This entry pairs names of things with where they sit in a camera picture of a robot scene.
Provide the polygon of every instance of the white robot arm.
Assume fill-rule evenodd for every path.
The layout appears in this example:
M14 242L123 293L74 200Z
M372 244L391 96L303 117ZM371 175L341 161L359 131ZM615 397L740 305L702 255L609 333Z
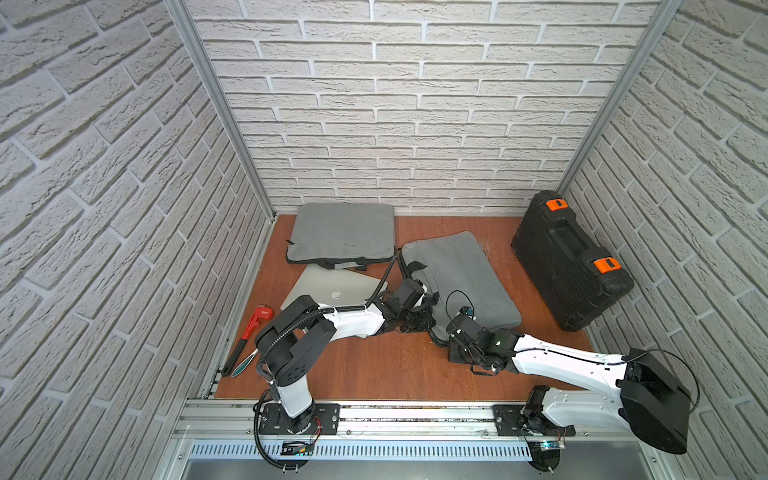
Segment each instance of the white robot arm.
M289 431L303 432L313 417L306 373L326 345L348 336L365 338L390 331L391 321L412 309L417 304L414 299L421 299L420 286L404 288L410 289L405 295L396 292L387 302L369 301L365 306L325 306L302 296L259 334L257 370L286 413ZM295 329L305 329L306 334L298 339ZM469 307L461 309L447 331L469 363L492 375L507 369L585 389L563 392L536 387L521 411L522 428L551 432L579 424L626 429L657 449L686 452L690 393L645 351L632 349L628 356L593 353L508 329L490 332L476 323Z

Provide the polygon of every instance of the orange latch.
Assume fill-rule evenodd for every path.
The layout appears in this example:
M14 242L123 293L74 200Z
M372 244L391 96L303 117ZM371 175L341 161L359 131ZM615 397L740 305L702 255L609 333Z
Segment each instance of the orange latch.
M613 257L605 257L599 260L595 260L594 265L600 270L600 273L608 273L614 270L619 270L621 265Z
M561 208L568 208L568 204L565 203L565 200L562 198L555 198L554 200L547 202L547 207L549 207L549 210L554 212L555 210L560 210Z

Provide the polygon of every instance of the aluminum frame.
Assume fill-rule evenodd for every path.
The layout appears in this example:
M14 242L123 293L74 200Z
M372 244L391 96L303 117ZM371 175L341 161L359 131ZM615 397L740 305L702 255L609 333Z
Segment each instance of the aluminum frame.
M576 148L571 161L565 168L565 172L563 172L563 176L560 178L555 189L559 194L565 194L568 191L568 187L571 186L571 183L576 178L576 174L581 170L581 166L587 160L603 131L611 122L616 109L619 108L619 105L621 105L621 102L624 101L624 98L629 93L634 81L640 74L640 70L643 69L650 54L656 49L656 45L661 40L661 35L667 30L672 17L677 13L682 3L683 0L662 0L659 4L653 18L645 28L645 32L643 32L643 37L632 51L632 55L630 55L624 68L621 69L621 73L619 73L605 101L600 106L600 110L598 110L594 120L587 129L587 134L581 139L581 143Z
M275 460L296 460L282 455L285 439L260 439L267 455ZM190 460L260 460L253 440L194 441ZM311 458L315 461L367 462L530 462L531 450L523 440L379 440L328 439L321 437Z
M655 480L678 480L683 478L683 471L680 470L673 456L666 452L660 452L654 447L643 442L640 443L643 451L643 458L654 476Z
M209 395L212 395L212 393L216 391L215 387L217 382L221 379L218 372L220 367L227 361L227 355L229 354L233 341L237 337L237 327L240 326L240 319L243 318L243 313L245 312L245 307L248 303L248 298L250 297L250 291L256 282L256 277L259 274L259 268L261 267L264 254L266 253L266 247L269 245L270 238L272 238L274 227L275 223L270 221L269 218L264 221L264 224L261 227L259 240L257 240L256 246L253 249L255 254L245 272L243 282L240 284L232 309L227 317L227 323L223 327L219 343L216 345L214 354L211 356L210 363L205 370L202 382L197 390L197 396L202 399L207 399Z
M155 478L178 480L184 473L194 440L253 440L253 404L256 400L187 400L171 434ZM318 400L339 403L339 434L324 439L345 440L432 440L456 442L515 442L530 440L499 437L493 405L520 405L524 402L424 402ZM568 442L639 442L629 432L576 425L576 436ZM265 440L308 439L308 435L262 435ZM537 436L537 440L556 437ZM674 480L660 477L660 480Z
M170 16L174 20L179 31L181 40L184 41L184 45L189 51L192 63L197 68L197 73L200 74L200 80L203 82L203 86L208 90L210 95L210 102L216 108L216 112L219 114L219 119L224 127L224 131L227 132L227 136L232 142L232 148L235 150L237 159L245 170L246 177L256 192L256 197L259 199L259 205L266 214L266 217L274 221L276 212L270 201L270 196L267 194L264 185L261 182L261 177L256 169L256 165L253 162L253 158L250 156L250 151L245 143L245 137L243 132L240 131L240 125L235 119L235 114L232 111L230 102L227 100L227 96L224 94L224 89L219 82L219 77L214 70L214 63L210 60L208 52L205 48L200 32L197 30L197 26L192 19L192 14L187 7L187 3L184 0L166 0L166 5Z

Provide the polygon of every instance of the white brick wall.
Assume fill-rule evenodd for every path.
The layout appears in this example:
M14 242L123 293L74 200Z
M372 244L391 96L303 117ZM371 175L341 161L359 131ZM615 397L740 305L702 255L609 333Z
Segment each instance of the white brick wall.
M700 380L686 478L768 475L766 25L764 3L685 0L568 193L637 281L600 347Z
M557 183L656 8L188 5L276 209L379 201L467 214L521 214Z
M264 216L163 2L0 25L0 478L150 478Z

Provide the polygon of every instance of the silver laptop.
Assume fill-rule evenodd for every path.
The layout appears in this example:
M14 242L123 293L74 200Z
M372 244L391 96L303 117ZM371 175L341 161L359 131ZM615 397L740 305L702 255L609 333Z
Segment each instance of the silver laptop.
M295 299L311 295L317 303L332 306L359 305L364 303L379 285L378 278L355 273L350 270L326 270L310 263L293 286L288 297L280 306L285 310ZM381 291L386 290L384 282Z

